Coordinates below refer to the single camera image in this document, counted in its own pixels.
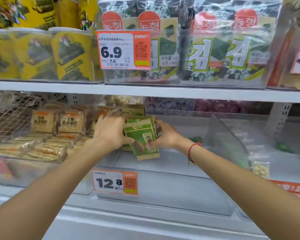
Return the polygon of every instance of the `forearm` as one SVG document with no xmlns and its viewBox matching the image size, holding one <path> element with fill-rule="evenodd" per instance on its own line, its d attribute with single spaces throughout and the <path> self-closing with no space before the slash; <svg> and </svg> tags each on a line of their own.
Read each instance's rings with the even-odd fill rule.
<svg viewBox="0 0 300 240">
<path fill-rule="evenodd" d="M 59 167 L 1 205 L 0 239 L 41 239 L 76 186 L 108 153 L 102 142 L 95 146 L 86 144 Z"/>
<path fill-rule="evenodd" d="M 183 138 L 185 155 L 193 144 Z M 300 239 L 300 199 L 276 184 L 195 145 L 191 159 L 220 186 L 272 240 Z"/>
</svg>

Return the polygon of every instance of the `red string bracelet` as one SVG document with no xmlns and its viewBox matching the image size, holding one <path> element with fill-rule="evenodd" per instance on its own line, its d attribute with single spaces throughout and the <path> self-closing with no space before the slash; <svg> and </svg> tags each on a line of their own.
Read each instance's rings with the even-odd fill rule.
<svg viewBox="0 0 300 240">
<path fill-rule="evenodd" d="M 191 157 L 190 157 L 190 151 L 191 151 L 191 148 L 194 146 L 194 145 L 199 145 L 200 147 L 203 147 L 199 141 L 197 141 L 197 143 L 194 143 L 190 146 L 189 150 L 188 150 L 188 164 L 189 162 L 192 162 L 194 164 L 194 162 L 192 161 Z"/>
</svg>

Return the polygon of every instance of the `person's left hand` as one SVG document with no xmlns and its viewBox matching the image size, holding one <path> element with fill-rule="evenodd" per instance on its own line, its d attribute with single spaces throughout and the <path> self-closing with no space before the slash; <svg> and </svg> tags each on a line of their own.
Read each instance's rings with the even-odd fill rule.
<svg viewBox="0 0 300 240">
<path fill-rule="evenodd" d="M 123 134 L 128 114 L 109 111 L 106 116 L 100 115 L 94 127 L 93 140 L 104 143 L 110 151 L 119 149 L 123 144 L 134 142 L 131 137 Z"/>
</svg>

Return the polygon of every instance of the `supermarket shelf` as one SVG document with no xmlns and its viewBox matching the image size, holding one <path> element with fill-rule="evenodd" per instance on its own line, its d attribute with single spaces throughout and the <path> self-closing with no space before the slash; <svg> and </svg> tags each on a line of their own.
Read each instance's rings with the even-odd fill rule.
<svg viewBox="0 0 300 240">
<path fill-rule="evenodd" d="M 0 81 L 0 90 L 300 103 L 300 91 Z"/>
</svg>

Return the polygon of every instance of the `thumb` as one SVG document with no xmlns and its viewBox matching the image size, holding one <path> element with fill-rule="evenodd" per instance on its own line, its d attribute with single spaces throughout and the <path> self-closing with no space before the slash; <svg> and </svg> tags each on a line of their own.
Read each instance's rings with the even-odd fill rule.
<svg viewBox="0 0 300 240">
<path fill-rule="evenodd" d="M 162 138 L 159 137 L 158 139 L 156 139 L 156 140 L 154 140 L 154 141 L 148 142 L 148 143 L 145 145 L 145 147 L 146 147 L 147 149 L 156 148 L 158 145 L 160 145 L 161 141 L 162 141 Z"/>
<path fill-rule="evenodd" d="M 134 139 L 132 137 L 124 137 L 124 140 L 123 140 L 123 144 L 130 144 L 130 143 L 134 143 Z"/>
</svg>

